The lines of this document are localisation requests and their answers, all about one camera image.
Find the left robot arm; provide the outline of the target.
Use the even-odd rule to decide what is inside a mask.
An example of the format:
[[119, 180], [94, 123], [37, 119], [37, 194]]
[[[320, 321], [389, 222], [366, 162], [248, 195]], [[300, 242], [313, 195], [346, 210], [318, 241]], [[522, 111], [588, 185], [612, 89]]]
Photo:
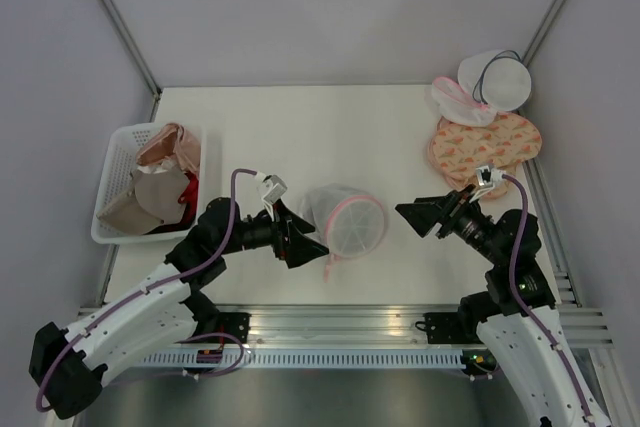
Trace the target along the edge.
[[314, 230], [282, 201], [242, 218], [233, 199], [214, 199], [138, 285], [65, 327], [49, 322], [36, 332], [28, 372], [38, 386], [37, 410], [72, 418], [147, 355], [179, 341], [228, 337], [202, 291], [225, 271], [225, 255], [270, 248], [297, 268], [329, 252], [311, 238]]

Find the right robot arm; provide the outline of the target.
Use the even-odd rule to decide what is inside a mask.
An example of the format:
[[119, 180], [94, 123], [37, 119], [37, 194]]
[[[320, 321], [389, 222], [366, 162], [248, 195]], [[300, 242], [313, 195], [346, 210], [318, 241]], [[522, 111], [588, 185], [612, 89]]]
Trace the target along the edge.
[[396, 212], [420, 236], [455, 235], [491, 267], [486, 288], [461, 299], [456, 328], [496, 359], [532, 426], [608, 426], [568, 345], [555, 296], [539, 267], [537, 218], [526, 209], [494, 221], [472, 188], [398, 204]]

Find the pink-trimmed mesh laundry bag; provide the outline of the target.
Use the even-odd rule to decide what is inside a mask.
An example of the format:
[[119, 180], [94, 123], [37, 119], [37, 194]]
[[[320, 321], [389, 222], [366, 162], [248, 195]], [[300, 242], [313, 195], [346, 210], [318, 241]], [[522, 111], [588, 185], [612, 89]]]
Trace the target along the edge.
[[301, 200], [300, 213], [329, 250], [325, 282], [335, 264], [369, 254], [387, 230], [385, 209], [376, 197], [337, 183], [308, 191]]

